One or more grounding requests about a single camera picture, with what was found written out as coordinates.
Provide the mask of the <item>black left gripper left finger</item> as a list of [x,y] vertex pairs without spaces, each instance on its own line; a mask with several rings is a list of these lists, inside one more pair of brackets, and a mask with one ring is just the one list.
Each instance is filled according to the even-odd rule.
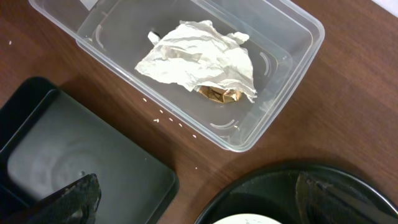
[[101,200],[96,174],[87,174],[40,200],[33,207],[11,215],[5,224],[94,224]]

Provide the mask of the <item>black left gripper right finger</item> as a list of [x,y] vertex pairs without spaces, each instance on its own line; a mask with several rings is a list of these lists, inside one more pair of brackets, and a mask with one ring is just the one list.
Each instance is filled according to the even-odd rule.
[[298,175],[295,201],[302,223],[397,223],[397,218],[305,172]]

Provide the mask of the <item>gold foil wrapper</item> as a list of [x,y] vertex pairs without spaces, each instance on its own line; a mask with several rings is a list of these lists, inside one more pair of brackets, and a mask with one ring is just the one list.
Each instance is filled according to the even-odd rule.
[[209,100],[221,104],[239,101],[243,94],[241,91],[224,90],[212,86],[200,86],[197,92],[207,97]]

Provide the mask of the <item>white paper napkin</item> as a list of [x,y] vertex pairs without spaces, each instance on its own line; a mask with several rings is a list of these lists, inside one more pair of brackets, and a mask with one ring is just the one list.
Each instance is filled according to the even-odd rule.
[[242,45],[249,35],[220,34],[210,20],[180,21],[163,38],[150,32],[153,48],[137,63],[141,75],[160,83],[176,83],[188,91],[200,86],[237,90],[253,103],[254,69],[248,50]]

